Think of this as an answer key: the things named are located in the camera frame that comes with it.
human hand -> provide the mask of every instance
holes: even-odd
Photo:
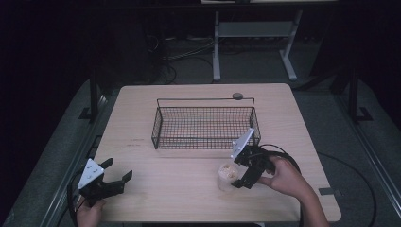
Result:
[[[77,211],[78,227],[96,227],[101,220],[102,209],[106,201],[97,201],[90,207],[89,202],[81,197],[78,204],[80,205]]]
[[[298,200],[314,194],[312,187],[290,161],[278,156],[271,156],[270,160],[275,165],[275,172],[271,173],[273,177],[261,177],[259,183]]]
[[[275,165],[273,177],[261,177],[258,182],[298,199],[303,209],[304,226],[328,227],[318,196],[301,173],[287,159],[271,156],[270,160]]]

metal stand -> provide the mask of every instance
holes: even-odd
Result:
[[[96,77],[93,73],[89,79],[89,87],[91,92],[91,108],[83,108],[80,113],[79,119],[89,119],[89,123],[93,123],[96,119],[98,108],[97,108],[97,87]]]
[[[280,56],[291,81],[297,76],[289,60],[289,52],[294,43],[302,11],[298,10],[293,21],[284,22],[220,22],[218,11],[215,20],[215,50],[213,52],[213,80],[220,81],[220,63],[218,58],[219,37],[288,37],[285,49],[280,50]]]
[[[358,123],[359,121],[371,121],[372,116],[364,107],[359,107],[363,115],[357,115],[357,73],[355,69],[350,78],[349,100],[348,100],[348,113],[351,119]]]

metal rack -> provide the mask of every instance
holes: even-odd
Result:
[[[197,103],[231,101],[233,98],[159,98],[151,135],[155,148],[163,149],[230,149],[238,137],[254,129],[250,145],[260,141],[254,98],[252,106],[197,106]],[[161,106],[168,100],[171,106]]]
[[[221,37],[288,37],[286,48],[280,50],[280,57],[286,67],[289,80],[297,80],[297,75],[289,60],[289,52],[294,43],[302,13],[302,10],[297,10],[292,21],[221,22],[217,11],[215,19],[215,49],[213,52],[213,80],[220,81],[221,79],[218,56],[218,44]]]

white metal frame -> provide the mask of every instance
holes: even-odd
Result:
[[[220,22],[218,11],[215,20],[215,50],[213,52],[213,80],[220,81],[220,60],[218,57],[218,42],[220,37],[288,37],[288,43],[280,50],[280,57],[291,81],[297,75],[289,60],[289,52],[297,34],[302,11],[298,10],[293,21],[284,22]]]

white object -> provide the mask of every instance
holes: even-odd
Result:
[[[238,156],[238,154],[244,149],[245,145],[248,143],[248,140],[250,140],[253,131],[253,128],[249,128],[245,134],[233,141],[233,154],[231,155],[232,159],[235,159],[236,156]]]
[[[223,164],[218,169],[218,188],[221,191],[230,192],[235,189],[231,185],[238,180],[238,170],[231,164]]]
[[[78,183],[78,189],[82,189],[84,186],[88,185],[88,183],[92,182],[94,179],[96,179],[103,173],[104,173],[104,168],[95,163],[94,160],[88,159],[85,169],[83,170],[82,176],[80,177]]]
[[[283,50],[280,50],[280,57],[286,68],[288,78],[291,81],[297,80],[297,75],[289,60],[289,52],[297,34],[298,25],[303,11],[298,10],[292,21],[280,22],[221,22],[218,11],[215,17],[215,51],[213,52],[213,80],[220,81],[220,60],[218,57],[218,43],[220,37],[287,37],[288,42]]]

